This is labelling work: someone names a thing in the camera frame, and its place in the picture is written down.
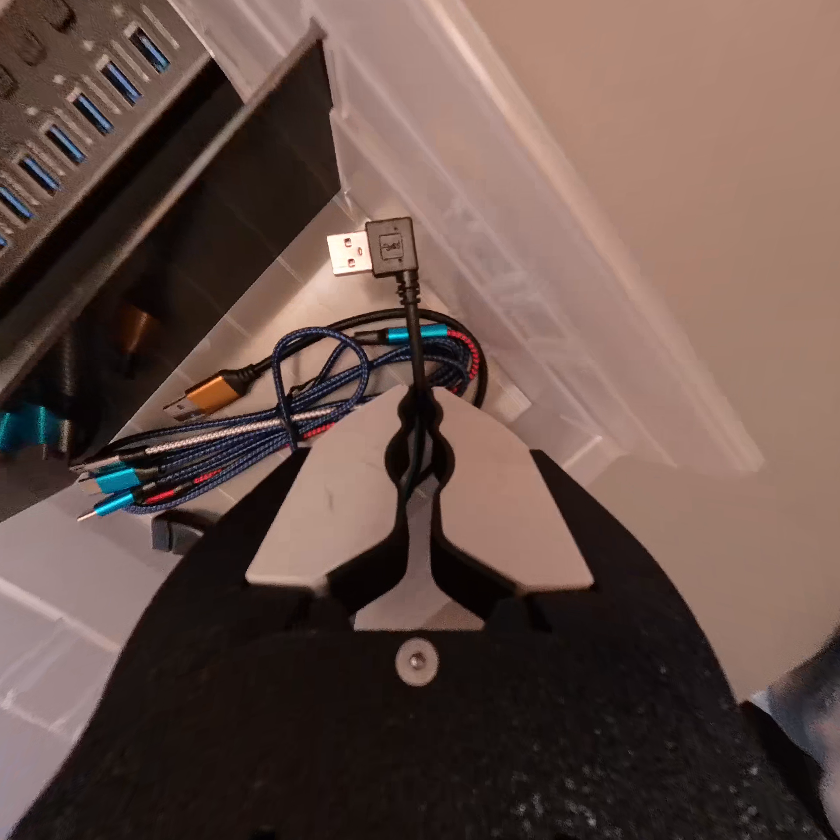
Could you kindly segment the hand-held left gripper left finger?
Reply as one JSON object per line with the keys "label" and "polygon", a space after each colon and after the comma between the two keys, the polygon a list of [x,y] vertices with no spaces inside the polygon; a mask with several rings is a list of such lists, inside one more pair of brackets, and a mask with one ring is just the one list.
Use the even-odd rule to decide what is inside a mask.
{"label": "hand-held left gripper left finger", "polygon": [[400,583],[408,527],[386,454],[408,390],[394,386],[318,437],[246,571],[249,584],[381,596]]}

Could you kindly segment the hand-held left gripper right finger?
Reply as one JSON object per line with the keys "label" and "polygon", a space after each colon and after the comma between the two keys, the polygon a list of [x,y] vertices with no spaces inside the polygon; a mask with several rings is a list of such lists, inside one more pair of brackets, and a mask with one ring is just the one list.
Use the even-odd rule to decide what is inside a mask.
{"label": "hand-held left gripper right finger", "polygon": [[467,400],[440,387],[433,397],[429,552],[437,587],[449,597],[590,589],[593,574],[535,454]]}

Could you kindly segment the clear plastic bin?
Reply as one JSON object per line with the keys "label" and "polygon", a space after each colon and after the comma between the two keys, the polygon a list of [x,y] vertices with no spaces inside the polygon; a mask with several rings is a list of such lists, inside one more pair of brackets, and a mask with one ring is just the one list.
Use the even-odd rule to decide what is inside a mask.
{"label": "clear plastic bin", "polygon": [[413,217],[423,286],[466,316],[571,469],[608,452],[724,476],[761,457],[460,2],[172,2],[245,104],[314,40],[345,211]]}

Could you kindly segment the black usb hub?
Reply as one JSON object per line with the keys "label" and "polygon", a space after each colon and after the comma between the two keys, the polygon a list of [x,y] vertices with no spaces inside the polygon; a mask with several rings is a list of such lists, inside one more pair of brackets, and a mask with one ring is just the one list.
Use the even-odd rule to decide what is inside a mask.
{"label": "black usb hub", "polygon": [[2,2],[5,286],[211,59],[172,2]]}

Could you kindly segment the grey usb plug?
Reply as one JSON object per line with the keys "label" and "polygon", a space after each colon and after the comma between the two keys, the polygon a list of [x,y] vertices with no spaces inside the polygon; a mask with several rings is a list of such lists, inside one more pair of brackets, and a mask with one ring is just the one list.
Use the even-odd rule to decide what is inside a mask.
{"label": "grey usb plug", "polygon": [[151,547],[182,557],[203,539],[213,525],[212,519],[192,511],[165,511],[150,522]]}

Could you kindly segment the grey multi-port USB hub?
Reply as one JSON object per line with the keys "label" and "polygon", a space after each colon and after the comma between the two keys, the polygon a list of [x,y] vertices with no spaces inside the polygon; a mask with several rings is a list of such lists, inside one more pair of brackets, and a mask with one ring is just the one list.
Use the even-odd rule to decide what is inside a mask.
{"label": "grey multi-port USB hub", "polygon": [[339,189],[322,45],[215,60],[2,284],[2,520],[69,486]]}

